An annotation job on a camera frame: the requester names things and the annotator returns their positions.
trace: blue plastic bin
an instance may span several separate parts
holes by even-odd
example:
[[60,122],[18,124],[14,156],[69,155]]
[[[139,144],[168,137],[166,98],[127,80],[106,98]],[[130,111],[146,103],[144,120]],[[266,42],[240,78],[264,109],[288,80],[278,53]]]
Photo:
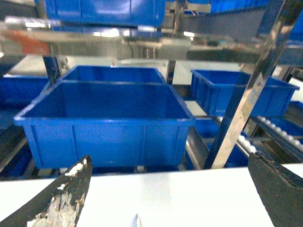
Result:
[[249,7],[260,7],[268,4],[268,0],[212,0],[211,12],[225,12]]
[[165,0],[44,0],[43,3],[48,18],[77,23],[160,27],[165,13]]
[[48,77],[11,76],[0,79],[0,106],[21,106],[30,104],[48,82]]
[[[191,70],[190,93],[209,116],[224,116],[235,89],[243,94],[246,85],[237,85],[241,72]],[[251,112],[251,116],[282,116],[299,87],[270,77]]]
[[111,66],[76,66],[66,73],[64,80],[120,81],[166,83],[157,69]]
[[[212,139],[217,136],[219,126],[212,120],[208,118],[197,119],[195,128],[199,135],[203,139]],[[213,143],[206,143],[206,146],[210,150],[212,148]],[[187,158],[187,169],[194,169],[188,154],[186,154]],[[247,157],[235,146],[229,156],[224,167],[244,167],[248,165]]]
[[181,163],[195,120],[164,84],[66,81],[15,116],[36,166],[71,166],[91,155],[94,167]]

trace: metal rail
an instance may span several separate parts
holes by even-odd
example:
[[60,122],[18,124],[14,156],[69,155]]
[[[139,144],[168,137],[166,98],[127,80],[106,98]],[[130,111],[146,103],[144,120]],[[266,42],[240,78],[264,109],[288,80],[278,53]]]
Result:
[[[256,63],[260,39],[237,42],[226,35],[159,32],[150,27],[72,26],[55,20],[9,17],[0,22],[0,52],[9,55],[82,55]],[[288,42],[279,64],[303,65],[303,44]]]

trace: metal bar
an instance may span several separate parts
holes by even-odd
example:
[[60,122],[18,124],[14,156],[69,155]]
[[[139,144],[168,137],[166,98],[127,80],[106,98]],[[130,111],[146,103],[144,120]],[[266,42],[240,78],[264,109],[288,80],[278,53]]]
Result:
[[[205,168],[223,168],[243,130],[250,113],[273,72],[283,47],[303,8],[303,1],[283,1],[254,71],[241,96],[234,92],[208,156]],[[240,77],[238,84],[247,82]]]
[[180,18],[184,15],[184,10],[187,5],[187,0],[176,0],[176,8],[173,18],[173,32],[176,33],[179,30]]
[[[0,52],[7,55],[82,55],[119,60],[140,58],[256,63],[264,46],[264,41],[253,40],[253,37],[250,42],[239,42],[226,35],[147,32],[16,17],[7,18],[5,23],[0,22],[0,35]],[[303,43],[288,42],[278,63],[303,65]]]
[[56,80],[61,76],[60,67],[57,58],[43,57],[47,76],[51,86],[56,83]]
[[25,177],[25,178],[29,178],[33,171],[34,171],[34,168],[35,168],[35,162],[34,162],[34,159],[30,159],[30,161],[28,162],[28,165],[26,167],[26,169],[24,170],[22,176]]
[[203,169],[209,150],[194,127],[188,130],[185,148],[195,169]]
[[296,141],[287,132],[281,131],[275,125],[271,124],[269,120],[265,118],[253,117],[252,120],[256,122],[271,138],[277,141],[285,152],[290,155],[297,162],[303,162],[303,145]]
[[176,61],[169,61],[167,66],[167,77],[166,81],[168,84],[172,84],[172,81],[174,79],[174,72],[176,67]]
[[[167,1],[165,5],[166,10],[174,10],[176,8],[176,2]],[[186,10],[189,11],[198,11],[209,13],[211,5],[210,4],[195,4],[195,3],[188,3],[186,6]]]
[[23,138],[11,151],[9,151],[6,156],[2,159],[0,163],[0,172],[9,164],[13,157],[26,145],[27,139]]

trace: stainless steel frame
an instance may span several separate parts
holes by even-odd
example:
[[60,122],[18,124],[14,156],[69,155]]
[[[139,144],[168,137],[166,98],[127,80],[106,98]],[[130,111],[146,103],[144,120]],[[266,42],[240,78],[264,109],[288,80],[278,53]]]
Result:
[[[276,20],[267,36],[260,58],[254,67],[243,95],[240,96],[236,92],[232,95],[205,168],[224,167],[303,9],[303,1],[301,0],[281,0],[279,3],[281,4],[280,8],[277,8]],[[250,65],[244,65],[243,70],[246,67],[250,68]],[[240,78],[238,83],[243,84],[245,82],[244,78]]]

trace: white surface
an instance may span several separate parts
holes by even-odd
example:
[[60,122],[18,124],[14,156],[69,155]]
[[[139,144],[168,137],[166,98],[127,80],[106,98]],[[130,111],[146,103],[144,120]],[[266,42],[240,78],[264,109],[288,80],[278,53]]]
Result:
[[185,101],[185,103],[193,116],[207,116],[205,111],[198,105],[196,101]]
[[298,80],[298,79],[291,78],[289,83],[300,87],[299,91],[294,92],[294,95],[292,97],[292,101],[303,102],[303,82]]
[[[303,165],[288,165],[303,176]],[[0,182],[0,220],[52,180]],[[78,227],[272,227],[247,168],[92,177]]]
[[174,73],[173,84],[191,84],[191,69],[200,70],[225,70],[239,71],[237,63],[213,62],[213,61],[177,61]]
[[8,74],[10,75],[29,75],[47,76],[46,68],[42,56],[27,55]]

